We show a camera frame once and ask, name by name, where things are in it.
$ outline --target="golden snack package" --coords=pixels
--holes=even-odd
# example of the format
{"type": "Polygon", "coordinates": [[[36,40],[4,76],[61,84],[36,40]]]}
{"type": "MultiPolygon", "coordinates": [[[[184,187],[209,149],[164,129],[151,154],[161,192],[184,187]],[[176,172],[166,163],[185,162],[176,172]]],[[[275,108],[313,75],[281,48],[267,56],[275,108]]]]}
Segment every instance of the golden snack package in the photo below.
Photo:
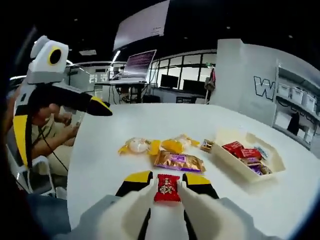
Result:
{"type": "Polygon", "coordinates": [[[118,153],[119,154],[143,154],[147,153],[156,156],[159,152],[161,141],[148,140],[145,138],[133,137],[125,142],[118,153]]]}
{"type": "Polygon", "coordinates": [[[165,169],[173,169],[179,171],[206,171],[204,162],[196,156],[171,153],[169,151],[164,150],[158,153],[154,161],[154,165],[165,169]]]}
{"type": "Polygon", "coordinates": [[[175,138],[164,140],[161,143],[161,147],[165,150],[172,152],[172,153],[183,153],[183,151],[189,146],[198,146],[200,142],[191,139],[185,134],[181,134],[175,138]]]}

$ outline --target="hand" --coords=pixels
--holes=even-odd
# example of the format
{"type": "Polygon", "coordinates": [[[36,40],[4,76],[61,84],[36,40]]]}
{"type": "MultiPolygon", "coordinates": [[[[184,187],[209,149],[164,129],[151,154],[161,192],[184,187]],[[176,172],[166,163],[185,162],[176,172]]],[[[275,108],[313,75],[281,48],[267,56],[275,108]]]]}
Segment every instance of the hand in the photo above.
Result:
{"type": "Polygon", "coordinates": [[[72,114],[70,112],[66,112],[59,116],[60,122],[65,126],[69,126],[72,120],[72,114]]]}
{"type": "Polygon", "coordinates": [[[69,125],[63,129],[63,133],[66,135],[68,140],[77,136],[79,126],[79,124],[76,124],[75,126],[69,125]]]}

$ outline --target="red candy package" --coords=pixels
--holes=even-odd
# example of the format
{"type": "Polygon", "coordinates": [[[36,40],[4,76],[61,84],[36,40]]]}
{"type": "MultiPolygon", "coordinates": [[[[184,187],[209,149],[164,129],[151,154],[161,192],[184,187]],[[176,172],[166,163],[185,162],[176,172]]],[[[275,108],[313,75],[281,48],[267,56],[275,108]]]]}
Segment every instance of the red candy package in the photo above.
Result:
{"type": "Polygon", "coordinates": [[[178,183],[179,176],[173,176],[168,174],[158,174],[158,192],[154,196],[154,201],[175,201],[180,202],[178,195],[178,183]]]}
{"type": "Polygon", "coordinates": [[[258,158],[259,160],[262,158],[261,153],[255,148],[244,148],[240,150],[242,156],[239,158],[258,158]]]}
{"type": "Polygon", "coordinates": [[[225,150],[227,150],[229,153],[233,154],[237,151],[237,149],[243,149],[244,146],[238,142],[238,141],[234,141],[231,143],[228,143],[226,145],[222,146],[225,150]]]}

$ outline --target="man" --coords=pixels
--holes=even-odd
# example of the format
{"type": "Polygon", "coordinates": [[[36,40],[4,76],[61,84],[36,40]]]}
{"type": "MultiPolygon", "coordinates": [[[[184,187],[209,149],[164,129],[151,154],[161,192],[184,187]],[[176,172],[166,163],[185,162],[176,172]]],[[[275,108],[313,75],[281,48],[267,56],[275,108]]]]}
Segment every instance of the man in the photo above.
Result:
{"type": "MultiPolygon", "coordinates": [[[[51,173],[66,176],[68,172],[65,168],[69,168],[72,146],[79,125],[70,125],[71,114],[60,115],[59,113],[60,107],[51,103],[33,114],[31,157],[35,159],[38,156],[46,156],[51,173]],[[64,126],[59,127],[57,123],[62,123],[64,126]]],[[[46,165],[39,164],[38,172],[45,175],[46,165]]]]}

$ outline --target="white table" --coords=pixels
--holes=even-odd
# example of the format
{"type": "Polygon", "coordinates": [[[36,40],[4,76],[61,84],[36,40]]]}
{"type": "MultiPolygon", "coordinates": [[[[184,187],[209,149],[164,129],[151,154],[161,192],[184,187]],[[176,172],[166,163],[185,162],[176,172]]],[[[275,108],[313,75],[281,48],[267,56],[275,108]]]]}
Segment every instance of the white table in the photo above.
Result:
{"type": "MultiPolygon", "coordinates": [[[[237,112],[215,105],[148,103],[112,106],[113,116],[86,114],[73,147],[68,173],[67,206],[71,228],[82,213],[107,194],[114,195],[131,173],[152,170],[182,176],[183,172],[154,168],[146,156],[119,156],[118,149],[132,137],[165,140],[185,133],[195,140],[214,139],[218,128],[251,132],[277,148],[286,170],[276,180],[245,185],[236,174],[217,167],[211,155],[197,148],[187,153],[204,161],[212,186],[220,198],[227,197],[249,213],[255,227],[266,235],[287,239],[313,209],[320,189],[320,160],[286,135],[237,112]]],[[[147,236],[186,239],[183,207],[152,209],[147,236]]]]}

